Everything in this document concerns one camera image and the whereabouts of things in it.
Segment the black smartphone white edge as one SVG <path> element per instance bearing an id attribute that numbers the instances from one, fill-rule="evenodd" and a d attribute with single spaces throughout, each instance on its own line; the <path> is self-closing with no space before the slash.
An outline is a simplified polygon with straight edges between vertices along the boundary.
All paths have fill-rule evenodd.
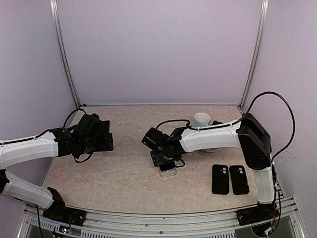
<path id="1" fill-rule="evenodd" d="M 159 169 L 161 172 L 165 173 L 168 171 L 172 171 L 176 169 L 175 163 L 171 162 L 171 163 L 165 163 L 159 166 Z"/>

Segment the clear transparent phone case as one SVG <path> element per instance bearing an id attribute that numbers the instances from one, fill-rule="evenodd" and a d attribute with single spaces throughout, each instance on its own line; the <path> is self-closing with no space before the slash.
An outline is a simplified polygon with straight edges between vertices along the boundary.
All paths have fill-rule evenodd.
<path id="1" fill-rule="evenodd" d="M 168 172 L 161 172 L 160 169 L 158 170 L 159 171 L 159 176 L 161 178 L 167 178 L 167 177 L 172 177 L 172 176 L 175 176 L 177 174 L 177 170 L 172 170 L 172 171 L 168 171 Z"/>

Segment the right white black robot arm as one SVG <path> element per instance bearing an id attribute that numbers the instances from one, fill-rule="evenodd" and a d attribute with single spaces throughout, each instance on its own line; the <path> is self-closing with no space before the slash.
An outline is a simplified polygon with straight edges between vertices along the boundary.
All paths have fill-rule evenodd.
<path id="1" fill-rule="evenodd" d="M 173 170 L 176 162 L 182 162 L 182 155 L 204 149 L 240 148 L 246 165 L 253 171 L 258 203 L 253 215 L 264 220 L 272 213 L 274 201 L 274 175 L 271 139 L 269 133 L 250 113 L 240 119 L 226 123 L 215 123 L 207 127 L 176 128 L 170 135 L 158 127 L 150 128 L 142 139 L 150 149 L 155 167 L 162 171 Z"/>

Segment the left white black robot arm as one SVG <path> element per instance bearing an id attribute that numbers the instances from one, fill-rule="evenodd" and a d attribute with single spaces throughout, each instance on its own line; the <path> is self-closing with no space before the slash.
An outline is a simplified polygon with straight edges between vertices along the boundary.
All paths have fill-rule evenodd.
<path id="1" fill-rule="evenodd" d="M 86 134 L 70 132 L 65 128 L 47 130 L 44 133 L 20 140 L 0 143 L 0 193 L 22 201 L 33 203 L 63 221 L 69 209 L 57 190 L 44 188 L 25 181 L 7 170 L 8 167 L 41 158 L 72 155 L 92 156 L 95 152 L 113 150 L 113 137 L 108 129 L 93 130 Z"/>

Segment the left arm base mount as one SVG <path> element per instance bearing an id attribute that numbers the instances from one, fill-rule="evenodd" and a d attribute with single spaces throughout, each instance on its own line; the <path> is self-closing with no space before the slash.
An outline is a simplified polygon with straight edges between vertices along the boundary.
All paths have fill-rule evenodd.
<path id="1" fill-rule="evenodd" d="M 66 207 L 64 201 L 54 200 L 49 208 L 44 209 L 43 217 L 69 225 L 82 227 L 86 218 L 85 210 Z"/>

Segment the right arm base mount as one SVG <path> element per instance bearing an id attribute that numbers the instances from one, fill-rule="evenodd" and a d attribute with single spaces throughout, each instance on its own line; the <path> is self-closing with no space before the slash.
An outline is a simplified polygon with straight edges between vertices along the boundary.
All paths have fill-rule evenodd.
<path id="1" fill-rule="evenodd" d="M 258 203 L 254 207 L 240 209 L 236 212 L 240 226 L 249 225 L 272 219 L 279 216 L 277 206 L 272 204 Z"/>

